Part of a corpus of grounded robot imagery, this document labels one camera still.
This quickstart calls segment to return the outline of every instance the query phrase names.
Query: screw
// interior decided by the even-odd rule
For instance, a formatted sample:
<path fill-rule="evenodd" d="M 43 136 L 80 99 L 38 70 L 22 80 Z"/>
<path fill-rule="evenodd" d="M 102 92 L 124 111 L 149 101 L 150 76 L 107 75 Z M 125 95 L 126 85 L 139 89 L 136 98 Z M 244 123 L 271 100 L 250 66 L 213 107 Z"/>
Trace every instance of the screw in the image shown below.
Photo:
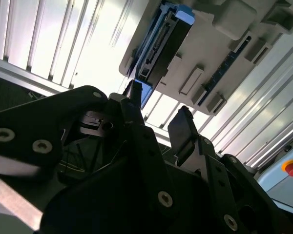
<path fill-rule="evenodd" d="M 0 142 L 8 142 L 13 140 L 15 133 L 8 128 L 0 128 Z"/>
<path fill-rule="evenodd" d="M 93 92 L 93 95 L 96 96 L 97 98 L 102 98 L 102 95 L 98 92 Z"/>
<path fill-rule="evenodd" d="M 211 142 L 207 139 L 207 138 L 204 138 L 204 142 L 207 144 L 207 145 L 210 145 Z"/>
<path fill-rule="evenodd" d="M 36 140 L 33 143 L 33 151 L 40 154 L 47 154 L 52 150 L 52 144 L 47 140 Z"/>
<path fill-rule="evenodd" d="M 237 231 L 238 230 L 238 224 L 232 218 L 229 214 L 225 214 L 224 216 L 225 223 L 227 224 L 228 227 L 230 227 L 231 230 Z"/>
<path fill-rule="evenodd" d="M 113 128 L 113 124 L 111 122 L 104 123 L 102 126 L 102 130 L 104 131 L 111 130 L 112 128 Z"/>
<path fill-rule="evenodd" d="M 172 206 L 172 198 L 169 195 L 169 193 L 165 192 L 165 191 L 160 191 L 157 195 L 159 202 L 169 208 Z"/>
<path fill-rule="evenodd" d="M 237 160 L 236 160 L 234 157 L 230 157 L 230 160 L 231 160 L 233 163 L 237 163 Z"/>

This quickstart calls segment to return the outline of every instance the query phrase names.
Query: metal bar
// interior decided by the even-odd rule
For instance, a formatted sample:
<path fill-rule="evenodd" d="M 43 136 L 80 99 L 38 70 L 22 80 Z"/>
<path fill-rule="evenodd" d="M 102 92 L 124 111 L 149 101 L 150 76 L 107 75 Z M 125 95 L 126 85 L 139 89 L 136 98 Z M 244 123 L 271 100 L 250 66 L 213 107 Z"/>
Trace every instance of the metal bar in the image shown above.
<path fill-rule="evenodd" d="M 104 4 L 104 0 L 97 0 L 95 2 L 94 7 L 92 8 L 93 3 L 94 3 L 94 0 L 88 3 L 88 7 L 86 8 L 84 18 L 81 22 L 81 26 L 80 26 L 81 28 L 79 29 L 78 36 L 76 37 L 76 40 L 74 41 L 74 45 L 72 46 L 72 50 L 69 54 L 68 62 L 64 69 L 63 77 L 61 80 L 61 83 L 64 87 L 68 87 L 70 85 L 73 79 L 73 76 L 75 74 L 77 64 L 82 55 L 82 52 L 84 48 L 89 44 L 92 38 L 92 34 L 96 28 L 100 11 Z M 91 15 L 91 21 L 89 24 L 87 20 L 90 15 Z"/>
<path fill-rule="evenodd" d="M 66 6 L 65 15 L 64 15 L 64 19 L 63 19 L 63 23 L 62 23 L 62 27 L 61 27 L 61 32 L 60 32 L 59 40 L 58 40 L 58 43 L 57 43 L 57 48 L 55 50 L 54 57 L 53 57 L 53 60 L 52 60 L 52 65 L 51 65 L 51 68 L 50 68 L 50 74 L 49 74 L 50 80 L 53 79 L 55 67 L 56 67 L 56 64 L 57 64 L 57 61 L 58 61 L 58 58 L 59 58 L 59 54 L 60 54 L 60 50 L 61 50 L 61 45 L 63 43 L 65 33 L 67 31 L 67 28 L 68 28 L 69 19 L 70 19 L 71 14 L 72 14 L 74 3 L 75 3 L 74 0 L 69 0 L 68 3 L 67 3 L 67 6 Z"/>
<path fill-rule="evenodd" d="M 3 59 L 11 0 L 0 0 L 0 59 Z"/>
<path fill-rule="evenodd" d="M 53 94 L 58 94 L 68 90 L 67 88 L 52 83 L 1 59 L 0 78 L 35 91 L 44 96 L 51 96 Z"/>
<path fill-rule="evenodd" d="M 248 161 L 247 166 L 258 168 L 271 160 L 284 146 L 293 140 L 293 121 L 282 129 L 278 136 L 255 152 Z"/>
<path fill-rule="evenodd" d="M 34 26 L 34 33 L 33 33 L 33 38 L 32 38 L 31 45 L 30 45 L 27 68 L 26 68 L 28 71 L 31 71 L 31 68 L 32 68 L 33 62 L 34 62 L 39 32 L 40 32 L 40 28 L 41 28 L 41 24 L 42 24 L 42 17 L 43 17 L 43 13 L 44 13 L 45 2 L 46 2 L 46 0 L 39 0 L 39 3 L 38 3 L 36 22 L 35 22 L 35 26 Z"/>
<path fill-rule="evenodd" d="M 126 0 L 126 3 L 125 3 L 123 10 L 122 10 L 122 13 L 118 19 L 117 25 L 116 25 L 114 32 L 113 32 L 113 35 L 111 37 L 111 41 L 109 43 L 110 47 L 114 47 L 116 45 L 117 40 L 118 40 L 118 38 L 122 32 L 122 29 L 124 27 L 124 24 L 128 18 L 132 3 L 133 3 L 133 0 Z"/>
<path fill-rule="evenodd" d="M 77 38 L 78 38 L 78 36 L 80 34 L 80 31 L 83 29 L 82 22 L 83 22 L 83 19 L 84 19 L 85 15 L 86 15 L 86 10 L 87 10 L 88 4 L 89 4 L 89 2 L 86 1 L 86 0 L 83 3 L 81 14 L 80 14 L 78 22 L 77 22 L 77 29 L 76 29 L 76 32 L 75 32 L 75 35 L 74 35 L 74 39 L 73 39 L 73 42 L 72 42 L 71 49 L 69 50 L 67 61 L 70 60 L 70 58 L 72 56 L 72 53 L 73 53 L 73 50 L 74 50 L 74 47 L 75 47 L 76 42 L 77 42 Z M 68 66 L 68 62 L 65 65 L 64 72 L 63 72 L 63 75 L 62 75 L 62 78 L 61 78 L 61 81 L 60 81 L 61 85 L 63 85 L 63 82 L 64 82 L 64 77 L 65 77 L 65 73 L 66 73 L 66 70 L 67 70 L 67 66 Z M 69 86 L 72 78 L 73 78 L 73 74 L 70 74 L 70 79 L 67 79 L 67 81 L 65 82 L 65 85 L 64 85 L 65 87 Z"/>
<path fill-rule="evenodd" d="M 9 10 L 8 10 L 8 19 L 7 19 L 7 27 L 6 27 L 6 35 L 4 38 L 4 50 L 3 50 L 3 59 L 8 60 L 10 46 L 11 46 L 11 37 L 13 30 L 13 8 L 14 8 L 15 0 L 10 0 L 9 2 Z"/>

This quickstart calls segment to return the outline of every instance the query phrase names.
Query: bolt head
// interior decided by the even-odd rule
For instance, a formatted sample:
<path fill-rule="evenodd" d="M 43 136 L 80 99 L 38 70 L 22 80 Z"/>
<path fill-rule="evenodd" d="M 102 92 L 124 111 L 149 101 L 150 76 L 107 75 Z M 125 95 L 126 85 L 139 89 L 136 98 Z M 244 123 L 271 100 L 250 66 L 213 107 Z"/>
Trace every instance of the bolt head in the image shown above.
<path fill-rule="evenodd" d="M 172 206 L 172 197 L 165 191 L 160 191 L 157 195 L 159 202 L 169 208 Z"/>
<path fill-rule="evenodd" d="M 8 128 L 0 128 L 0 142 L 9 142 L 13 140 L 15 133 Z"/>
<path fill-rule="evenodd" d="M 33 143 L 33 151 L 39 154 L 47 154 L 51 152 L 52 150 L 52 144 L 50 141 L 47 140 L 36 140 Z"/>

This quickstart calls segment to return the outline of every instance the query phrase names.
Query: cable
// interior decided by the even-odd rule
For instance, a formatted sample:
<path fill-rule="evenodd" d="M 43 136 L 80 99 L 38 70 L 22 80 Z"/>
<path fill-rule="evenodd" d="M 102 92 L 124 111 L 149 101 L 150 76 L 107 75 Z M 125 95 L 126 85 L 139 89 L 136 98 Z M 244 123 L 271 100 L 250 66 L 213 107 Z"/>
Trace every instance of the cable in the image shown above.
<path fill-rule="evenodd" d="M 79 157 L 80 157 L 80 159 L 81 159 L 81 161 L 82 161 L 82 164 L 83 164 L 84 170 L 85 170 L 85 171 L 88 171 L 88 169 L 87 169 L 87 164 L 86 164 L 86 161 L 85 161 L 85 159 L 84 159 L 84 155 L 83 155 L 82 149 L 81 149 L 81 147 L 80 147 L 80 144 L 76 144 L 76 146 L 77 146 L 77 150 L 78 150 L 78 153 L 79 153 Z"/>
<path fill-rule="evenodd" d="M 96 165 L 96 161 L 97 161 L 97 158 L 98 158 L 98 155 L 99 155 L 99 151 L 100 151 L 101 145 L 102 145 L 102 142 L 101 141 L 98 141 L 97 146 L 96 146 L 96 149 L 94 151 L 94 155 L 93 155 L 92 161 L 90 163 L 90 167 L 89 167 L 89 172 L 90 173 L 94 171 L 94 167 Z"/>
<path fill-rule="evenodd" d="M 66 154 L 66 166 L 65 166 L 65 170 L 64 170 L 64 175 L 66 174 L 66 170 L 67 170 L 67 166 L 68 166 L 68 159 L 69 159 L 69 147 L 68 147 L 68 151 Z"/>
<path fill-rule="evenodd" d="M 66 169 L 67 168 L 70 169 L 70 170 L 76 171 L 76 172 L 85 172 L 84 170 L 78 170 L 78 169 L 75 169 L 75 168 L 72 168 L 72 167 L 66 167 Z"/>
<path fill-rule="evenodd" d="M 171 150 L 171 148 L 169 148 L 168 150 L 166 150 L 165 152 L 163 152 L 162 155 L 164 156 L 164 154 L 166 154 L 169 150 Z"/>

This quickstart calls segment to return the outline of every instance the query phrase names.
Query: gray machine panel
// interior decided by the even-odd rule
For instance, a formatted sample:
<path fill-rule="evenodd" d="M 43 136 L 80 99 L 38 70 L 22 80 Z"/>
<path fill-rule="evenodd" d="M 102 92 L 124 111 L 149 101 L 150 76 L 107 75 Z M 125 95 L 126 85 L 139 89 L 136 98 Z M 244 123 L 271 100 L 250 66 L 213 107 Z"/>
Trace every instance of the gray machine panel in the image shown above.
<path fill-rule="evenodd" d="M 195 23 L 156 90 L 207 115 L 216 115 L 279 36 L 291 33 L 293 0 L 205 2 L 179 1 L 193 8 Z M 123 74 L 133 42 L 138 46 L 135 38 L 120 65 Z M 229 61 L 234 53 L 238 54 L 234 62 Z M 231 64 L 224 71 L 227 61 Z"/>

